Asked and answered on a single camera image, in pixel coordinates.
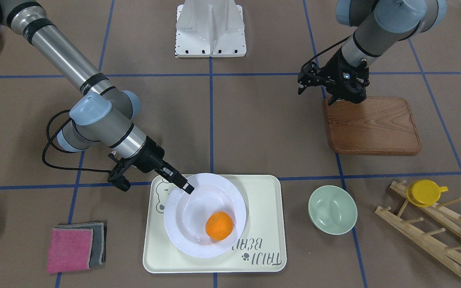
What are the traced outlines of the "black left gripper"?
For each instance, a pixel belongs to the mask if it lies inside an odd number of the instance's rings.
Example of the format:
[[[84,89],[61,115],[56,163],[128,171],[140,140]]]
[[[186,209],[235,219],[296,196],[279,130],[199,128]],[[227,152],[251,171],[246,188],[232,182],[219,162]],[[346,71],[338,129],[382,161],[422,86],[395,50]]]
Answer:
[[[331,95],[327,98],[327,106],[339,100],[354,104],[366,100],[366,87],[369,86],[367,65],[366,58],[361,58],[356,67],[349,64],[341,48],[331,57],[321,71],[326,80],[326,91]]]

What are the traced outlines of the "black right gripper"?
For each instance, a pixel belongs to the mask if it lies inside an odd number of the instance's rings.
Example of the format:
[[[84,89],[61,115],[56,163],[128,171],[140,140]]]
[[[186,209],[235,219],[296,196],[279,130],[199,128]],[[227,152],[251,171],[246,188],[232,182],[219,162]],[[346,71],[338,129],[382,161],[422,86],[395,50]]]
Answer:
[[[163,160],[164,155],[164,149],[147,136],[137,154],[126,160],[126,166],[134,166],[143,173],[156,171],[169,183],[174,184],[190,195],[194,191],[194,186],[189,184],[187,179],[176,168]]]

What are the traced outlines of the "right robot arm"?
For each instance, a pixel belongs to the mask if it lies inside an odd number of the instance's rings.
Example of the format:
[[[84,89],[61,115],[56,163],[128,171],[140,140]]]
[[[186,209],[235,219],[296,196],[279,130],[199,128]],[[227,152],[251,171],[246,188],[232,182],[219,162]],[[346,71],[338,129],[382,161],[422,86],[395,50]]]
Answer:
[[[82,94],[69,110],[69,120],[53,134],[42,153],[56,140],[59,149],[77,153],[103,143],[111,149],[115,162],[107,181],[121,191],[130,182],[124,173],[132,166],[143,173],[155,171],[167,182],[188,194],[194,187],[163,158],[165,151],[133,123],[141,104],[136,94],[117,89],[48,18],[46,10],[34,0],[0,0],[0,25],[20,34],[40,51]]]

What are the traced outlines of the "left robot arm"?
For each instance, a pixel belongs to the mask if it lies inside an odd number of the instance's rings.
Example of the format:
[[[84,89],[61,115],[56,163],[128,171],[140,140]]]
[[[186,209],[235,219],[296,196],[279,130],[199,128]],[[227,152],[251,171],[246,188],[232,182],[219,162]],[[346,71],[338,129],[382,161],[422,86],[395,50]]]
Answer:
[[[446,12],[445,0],[339,0],[336,19],[355,31],[321,70],[328,106],[366,100],[369,67],[396,42],[439,24]]]

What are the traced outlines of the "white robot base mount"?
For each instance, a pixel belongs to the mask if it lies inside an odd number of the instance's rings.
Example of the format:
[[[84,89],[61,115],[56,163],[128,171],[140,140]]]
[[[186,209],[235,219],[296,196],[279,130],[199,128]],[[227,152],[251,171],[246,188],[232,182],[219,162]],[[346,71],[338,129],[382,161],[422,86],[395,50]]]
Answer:
[[[234,0],[186,0],[176,16],[176,57],[247,54],[243,9]]]

